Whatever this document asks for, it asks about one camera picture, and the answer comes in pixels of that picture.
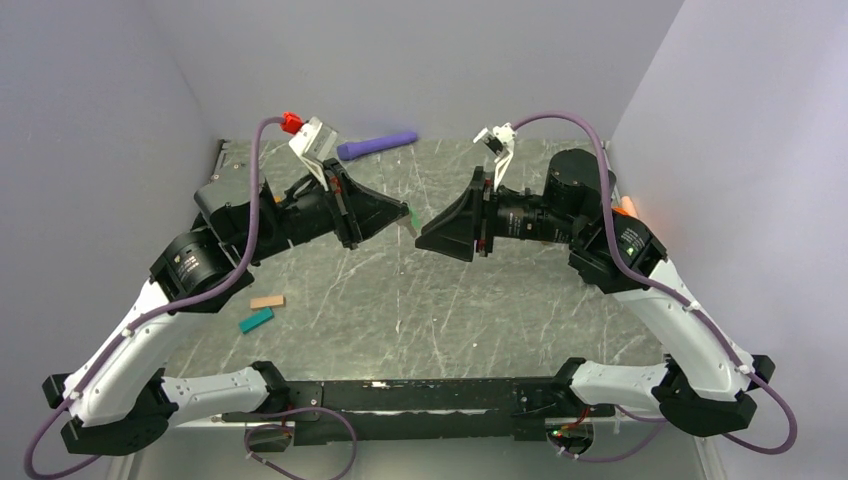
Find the green key tag keyring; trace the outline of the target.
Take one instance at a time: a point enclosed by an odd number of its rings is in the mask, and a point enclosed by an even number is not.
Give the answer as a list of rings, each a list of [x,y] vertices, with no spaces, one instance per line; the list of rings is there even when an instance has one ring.
[[[418,213],[414,209],[409,210],[409,221],[414,229],[421,228],[421,220]]]

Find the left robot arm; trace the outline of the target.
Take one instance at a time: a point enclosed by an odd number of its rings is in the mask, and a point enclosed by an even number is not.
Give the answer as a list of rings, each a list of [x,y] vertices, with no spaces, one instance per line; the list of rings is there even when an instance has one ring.
[[[291,404],[269,361],[228,374],[165,373],[180,342],[253,280],[263,260],[326,234],[354,249],[410,214],[407,203],[354,181],[336,160],[276,198],[256,165],[225,172],[195,194],[202,224],[175,237],[151,266],[130,311],[77,371],[43,385],[67,413],[60,435],[76,455],[125,456],[168,429],[224,413],[279,417]]]

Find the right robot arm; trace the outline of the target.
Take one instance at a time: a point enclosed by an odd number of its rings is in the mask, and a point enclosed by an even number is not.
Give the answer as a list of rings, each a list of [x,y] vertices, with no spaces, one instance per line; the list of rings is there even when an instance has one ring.
[[[551,390],[560,413],[620,405],[657,414],[699,437],[746,429],[757,406],[750,395],[754,383],[738,365],[763,367],[768,381],[774,363],[716,337],[665,247],[642,221],[617,212],[604,223],[601,186],[615,180],[581,149],[551,158],[541,194],[496,186],[476,168],[464,193],[423,227],[415,245],[468,262],[490,254],[498,238],[564,244],[581,280],[628,308],[666,348],[660,364],[643,367],[570,358]]]

